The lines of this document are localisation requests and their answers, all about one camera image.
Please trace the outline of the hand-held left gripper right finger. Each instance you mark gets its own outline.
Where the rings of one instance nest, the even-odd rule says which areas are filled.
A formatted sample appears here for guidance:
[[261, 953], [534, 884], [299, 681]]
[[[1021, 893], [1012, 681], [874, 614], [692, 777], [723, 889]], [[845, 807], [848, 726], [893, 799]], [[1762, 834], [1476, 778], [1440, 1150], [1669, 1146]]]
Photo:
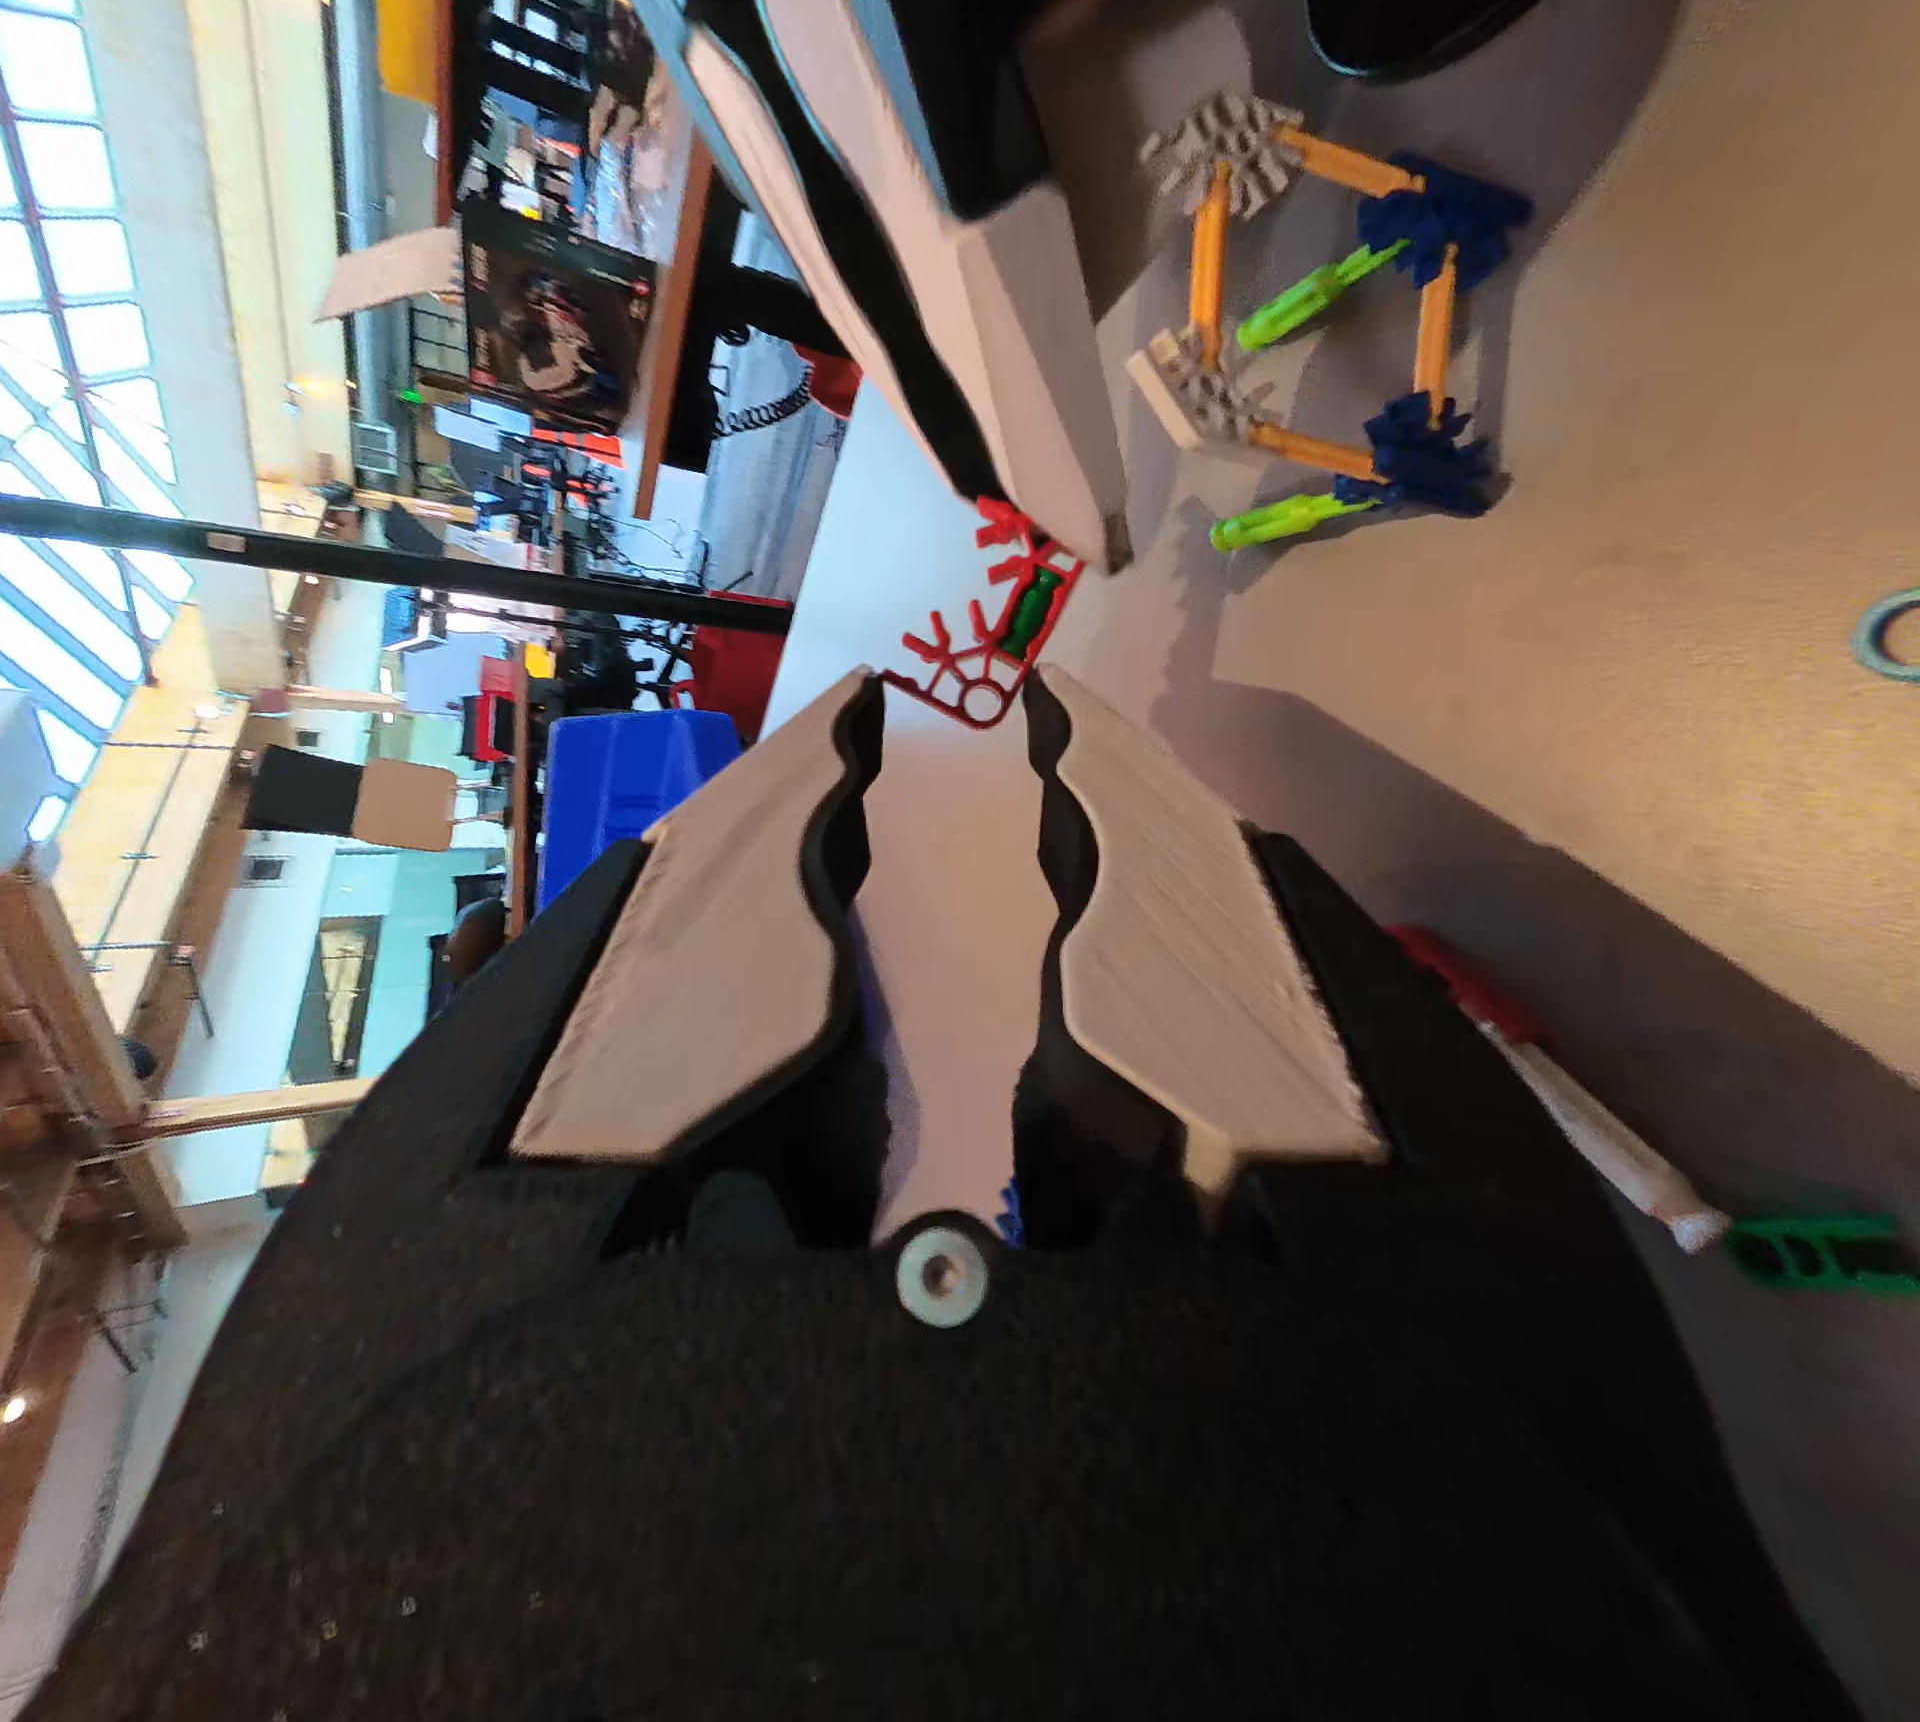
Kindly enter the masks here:
[[1255, 1164], [1388, 1159], [1255, 827], [1068, 670], [1026, 681], [1055, 900], [1020, 1075], [1020, 1237], [1084, 1248], [1129, 1208], [1175, 1230]]

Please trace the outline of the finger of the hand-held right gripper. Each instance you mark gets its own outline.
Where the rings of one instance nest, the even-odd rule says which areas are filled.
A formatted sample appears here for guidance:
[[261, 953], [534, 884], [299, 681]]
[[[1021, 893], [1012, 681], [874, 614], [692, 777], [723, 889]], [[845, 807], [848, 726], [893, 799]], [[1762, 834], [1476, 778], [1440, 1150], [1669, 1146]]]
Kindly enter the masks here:
[[963, 499], [996, 499], [999, 470], [949, 368], [932, 348], [887, 235], [820, 142], [788, 84], [775, 100], [734, 50], [692, 33], [683, 54], [755, 205], [810, 295], [907, 435]]
[[999, 497], [1101, 574], [1133, 558], [1129, 481], [1096, 319], [1054, 169], [991, 215], [960, 222], [932, 194], [845, 0], [772, 0], [767, 42], [795, 46], [754, 78], [788, 84], [887, 235], [928, 337], [999, 470]]

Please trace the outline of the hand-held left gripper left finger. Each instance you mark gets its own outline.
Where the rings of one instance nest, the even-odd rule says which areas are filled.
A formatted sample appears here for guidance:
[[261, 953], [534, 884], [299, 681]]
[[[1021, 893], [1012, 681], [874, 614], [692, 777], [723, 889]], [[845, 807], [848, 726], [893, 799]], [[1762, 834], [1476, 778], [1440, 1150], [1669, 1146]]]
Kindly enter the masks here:
[[767, 1181], [803, 1248], [866, 1248], [884, 1167], [852, 908], [884, 690], [852, 670], [639, 834], [639, 873], [513, 1159], [699, 1194]]

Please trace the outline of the red connectors with green clip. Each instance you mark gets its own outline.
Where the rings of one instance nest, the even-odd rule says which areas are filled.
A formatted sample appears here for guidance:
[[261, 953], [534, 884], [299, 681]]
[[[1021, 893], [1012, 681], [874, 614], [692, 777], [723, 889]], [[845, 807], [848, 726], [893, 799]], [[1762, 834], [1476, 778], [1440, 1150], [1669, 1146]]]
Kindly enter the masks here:
[[1017, 707], [1087, 564], [1007, 502], [981, 497], [974, 513], [974, 544], [993, 555], [982, 571], [986, 588], [957, 631], [932, 610], [923, 634], [902, 634], [902, 649], [918, 670], [887, 670], [881, 681], [949, 722], [991, 730]]

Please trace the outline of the colourful rod connector toy model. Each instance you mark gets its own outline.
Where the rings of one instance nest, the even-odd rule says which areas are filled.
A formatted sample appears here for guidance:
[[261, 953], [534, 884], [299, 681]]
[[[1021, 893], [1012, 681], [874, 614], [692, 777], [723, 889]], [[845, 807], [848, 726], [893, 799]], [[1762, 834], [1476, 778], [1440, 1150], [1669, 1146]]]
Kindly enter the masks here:
[[[1189, 224], [1188, 319], [1125, 364], [1167, 441], [1189, 453], [1240, 448], [1326, 477], [1240, 522], [1219, 522], [1224, 553], [1314, 536], [1380, 511], [1487, 515], [1492, 446], [1451, 389], [1452, 331], [1468, 295], [1508, 257], [1531, 203], [1419, 151], [1363, 154], [1314, 135], [1296, 109], [1258, 96], [1212, 96], [1139, 147], [1157, 200]], [[1354, 200], [1357, 247], [1240, 319], [1226, 315], [1226, 243], [1298, 176]], [[1409, 389], [1363, 422], [1363, 442], [1332, 442], [1268, 414], [1245, 364], [1304, 333], [1370, 277], [1395, 273], [1416, 295]]]

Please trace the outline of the wooden desk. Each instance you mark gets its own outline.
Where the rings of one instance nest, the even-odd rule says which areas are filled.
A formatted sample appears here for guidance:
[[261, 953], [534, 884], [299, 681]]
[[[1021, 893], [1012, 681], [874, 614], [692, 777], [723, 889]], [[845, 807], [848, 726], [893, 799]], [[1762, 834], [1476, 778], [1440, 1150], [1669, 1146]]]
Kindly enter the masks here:
[[767, 337], [813, 358], [848, 358], [845, 343], [797, 280], [734, 261], [744, 219], [754, 219], [754, 211], [723, 183], [708, 142], [694, 135], [677, 235], [658, 270], [631, 413], [641, 446], [631, 508], [637, 522], [652, 515], [667, 466], [699, 470], [718, 436], [754, 427], [750, 418], [723, 414], [719, 389], [712, 383], [723, 340]]

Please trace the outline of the blue plastic bin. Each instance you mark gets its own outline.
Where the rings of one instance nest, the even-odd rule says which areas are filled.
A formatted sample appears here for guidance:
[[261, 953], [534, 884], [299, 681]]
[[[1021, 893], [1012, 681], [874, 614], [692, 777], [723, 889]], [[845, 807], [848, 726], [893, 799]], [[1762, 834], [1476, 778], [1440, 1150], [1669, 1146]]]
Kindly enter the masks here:
[[741, 756], [723, 711], [564, 716], [546, 736], [534, 914], [613, 842], [637, 841]]

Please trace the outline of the black toy car box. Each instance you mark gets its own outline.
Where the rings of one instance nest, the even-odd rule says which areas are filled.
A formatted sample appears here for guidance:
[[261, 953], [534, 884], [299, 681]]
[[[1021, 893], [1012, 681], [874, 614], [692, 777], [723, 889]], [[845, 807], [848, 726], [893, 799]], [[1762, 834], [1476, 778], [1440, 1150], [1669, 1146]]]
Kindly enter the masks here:
[[616, 435], [656, 310], [656, 261], [516, 215], [459, 208], [467, 383], [544, 428]]

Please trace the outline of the yellow bin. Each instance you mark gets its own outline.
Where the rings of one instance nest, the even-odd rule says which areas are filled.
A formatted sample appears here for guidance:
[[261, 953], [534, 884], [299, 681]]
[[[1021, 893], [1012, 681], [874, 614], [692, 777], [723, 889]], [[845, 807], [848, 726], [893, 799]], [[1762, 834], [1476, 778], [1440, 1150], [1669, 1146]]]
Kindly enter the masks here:
[[387, 96], [438, 105], [438, 0], [376, 0], [379, 78]]

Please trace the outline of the red tote basket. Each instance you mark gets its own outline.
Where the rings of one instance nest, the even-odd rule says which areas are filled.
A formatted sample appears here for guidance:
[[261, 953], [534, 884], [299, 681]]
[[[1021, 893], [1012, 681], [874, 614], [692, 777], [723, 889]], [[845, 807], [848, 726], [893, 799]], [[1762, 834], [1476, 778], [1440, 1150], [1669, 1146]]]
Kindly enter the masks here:
[[687, 707], [723, 711], [755, 730], [767, 714], [785, 656], [785, 634], [697, 628], [692, 679], [677, 686]]

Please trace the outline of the tan chair backrest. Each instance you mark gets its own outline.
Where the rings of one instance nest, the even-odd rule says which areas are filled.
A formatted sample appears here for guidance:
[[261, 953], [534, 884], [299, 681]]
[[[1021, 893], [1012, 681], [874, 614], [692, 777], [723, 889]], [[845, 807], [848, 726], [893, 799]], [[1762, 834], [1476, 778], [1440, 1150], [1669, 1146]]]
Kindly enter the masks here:
[[463, 782], [449, 768], [371, 760], [359, 774], [347, 838], [404, 852], [449, 852]]

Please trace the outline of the red connector with white rod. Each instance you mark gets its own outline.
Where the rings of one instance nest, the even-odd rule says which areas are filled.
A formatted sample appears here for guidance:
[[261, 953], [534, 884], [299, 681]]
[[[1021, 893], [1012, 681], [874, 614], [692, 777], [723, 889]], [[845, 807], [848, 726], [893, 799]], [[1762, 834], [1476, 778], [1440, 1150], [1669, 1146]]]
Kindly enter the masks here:
[[1527, 1080], [1577, 1155], [1641, 1215], [1655, 1222], [1685, 1255], [1725, 1243], [1735, 1222], [1615, 1113], [1590, 1094], [1549, 1050], [1539, 1019], [1461, 950], [1419, 924], [1388, 929], [1416, 966], [1427, 968], [1452, 1005], [1496, 1045]]

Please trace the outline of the black stand pole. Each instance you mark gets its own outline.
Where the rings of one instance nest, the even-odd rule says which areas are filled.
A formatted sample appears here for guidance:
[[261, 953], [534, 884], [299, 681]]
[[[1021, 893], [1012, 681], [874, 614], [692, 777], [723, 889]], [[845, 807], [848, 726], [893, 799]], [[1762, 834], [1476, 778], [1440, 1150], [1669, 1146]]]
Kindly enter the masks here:
[[331, 576], [394, 588], [464, 592], [494, 603], [548, 606], [565, 614], [610, 614], [671, 628], [744, 631], [788, 637], [795, 607], [755, 596], [671, 588], [631, 576], [569, 576], [421, 558], [337, 539], [296, 539], [264, 530], [165, 518], [137, 511], [64, 505], [35, 497], [4, 497], [4, 533], [38, 540], [77, 540], [105, 553], [168, 555], [226, 568]]

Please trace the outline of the green connector piece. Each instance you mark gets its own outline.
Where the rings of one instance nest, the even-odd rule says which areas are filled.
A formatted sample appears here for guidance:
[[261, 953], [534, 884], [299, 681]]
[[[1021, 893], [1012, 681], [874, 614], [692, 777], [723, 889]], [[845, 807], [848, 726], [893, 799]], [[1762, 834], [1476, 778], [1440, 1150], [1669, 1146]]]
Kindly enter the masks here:
[[1895, 1218], [1742, 1218], [1722, 1248], [1743, 1278], [1771, 1290], [1918, 1300], [1918, 1255]]

